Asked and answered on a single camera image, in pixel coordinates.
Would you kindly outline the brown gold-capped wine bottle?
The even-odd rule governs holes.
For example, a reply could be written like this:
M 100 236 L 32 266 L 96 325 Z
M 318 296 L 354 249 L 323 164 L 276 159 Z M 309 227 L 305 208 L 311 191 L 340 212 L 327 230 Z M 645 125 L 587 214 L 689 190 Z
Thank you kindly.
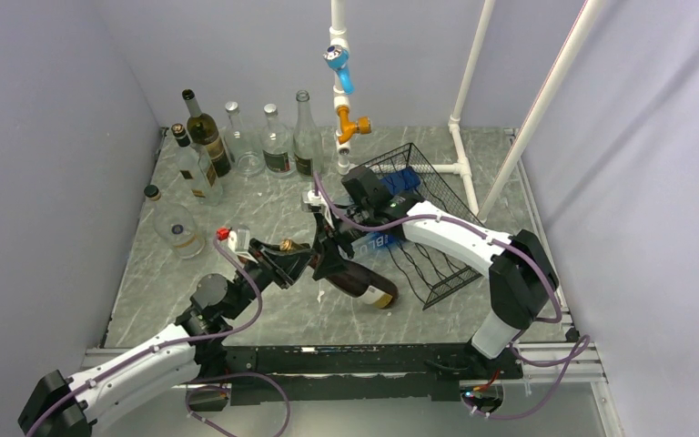
M 304 249 L 308 244 L 283 239 L 278 246 L 281 250 Z M 350 284 L 332 284 L 334 288 L 367 305 L 383 310 L 390 308 L 399 297 L 399 289 L 394 282 L 355 261 L 350 260 Z

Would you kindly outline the dark green wine bottle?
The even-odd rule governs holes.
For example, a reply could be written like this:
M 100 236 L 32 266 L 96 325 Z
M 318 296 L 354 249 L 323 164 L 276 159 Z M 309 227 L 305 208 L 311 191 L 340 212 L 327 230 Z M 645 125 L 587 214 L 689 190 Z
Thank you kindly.
M 182 97 L 189 113 L 187 119 L 189 135 L 196 143 L 205 147 L 217 175 L 226 176 L 231 171 L 231 162 L 215 119 L 200 108 L 193 90 L 184 89 Z

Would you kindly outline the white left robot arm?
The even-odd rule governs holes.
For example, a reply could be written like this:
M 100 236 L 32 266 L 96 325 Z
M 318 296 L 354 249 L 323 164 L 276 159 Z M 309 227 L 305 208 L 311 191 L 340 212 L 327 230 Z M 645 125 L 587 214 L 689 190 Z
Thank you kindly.
M 71 376 L 46 374 L 18 416 L 23 434 L 91 436 L 177 384 L 217 380 L 228 367 L 225 339 L 258 320 L 263 291 L 288 288 L 314 258 L 310 246 L 243 243 L 237 232 L 214 244 L 233 279 L 197 288 L 173 323 L 114 359 Z

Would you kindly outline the tall clear open-neck bottle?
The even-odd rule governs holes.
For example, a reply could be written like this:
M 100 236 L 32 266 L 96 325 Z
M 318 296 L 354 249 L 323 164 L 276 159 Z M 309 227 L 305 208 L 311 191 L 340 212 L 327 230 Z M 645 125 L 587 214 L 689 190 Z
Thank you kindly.
M 299 90 L 296 101 L 298 119 L 293 132 L 296 168 L 302 177 L 313 179 L 315 172 L 323 171 L 322 136 L 312 116 L 309 92 Z

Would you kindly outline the clear bottle dark label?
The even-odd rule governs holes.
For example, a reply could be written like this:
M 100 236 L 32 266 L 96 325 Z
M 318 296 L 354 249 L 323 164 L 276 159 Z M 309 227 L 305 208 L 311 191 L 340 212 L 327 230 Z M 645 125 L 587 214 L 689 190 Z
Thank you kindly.
M 257 140 L 244 127 L 236 101 L 228 101 L 225 104 L 225 110 L 228 116 L 225 141 L 233 168 L 246 178 L 255 177 L 264 169 L 263 157 Z

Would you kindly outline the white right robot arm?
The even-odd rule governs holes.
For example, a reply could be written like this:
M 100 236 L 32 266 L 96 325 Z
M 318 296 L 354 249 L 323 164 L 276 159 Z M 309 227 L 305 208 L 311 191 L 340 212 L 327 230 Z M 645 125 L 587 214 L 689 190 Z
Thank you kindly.
M 486 378 L 496 371 L 500 354 L 535 321 L 561 320 L 555 295 L 559 280 L 534 233 L 523 229 L 512 235 L 458 218 L 415 188 L 388 188 L 364 166 L 352 169 L 342 181 L 355 208 L 352 216 L 333 203 L 318 175 L 313 181 L 313 188 L 302 196 L 302 206 L 325 215 L 335 231 L 345 224 L 365 233 L 391 233 L 397 240 L 436 249 L 489 281 L 491 309 L 464 356 L 473 376 Z M 547 305 L 554 314 L 545 319 L 541 312 Z

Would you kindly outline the clear black-capped bottle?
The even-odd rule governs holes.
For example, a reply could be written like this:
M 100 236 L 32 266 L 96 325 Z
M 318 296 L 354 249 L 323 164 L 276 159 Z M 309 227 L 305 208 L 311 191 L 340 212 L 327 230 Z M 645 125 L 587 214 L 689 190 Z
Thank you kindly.
M 190 138 L 182 124 L 173 124 L 171 132 L 178 146 L 177 168 L 192 195 L 201 205 L 218 206 L 223 197 L 223 188 L 208 152 Z

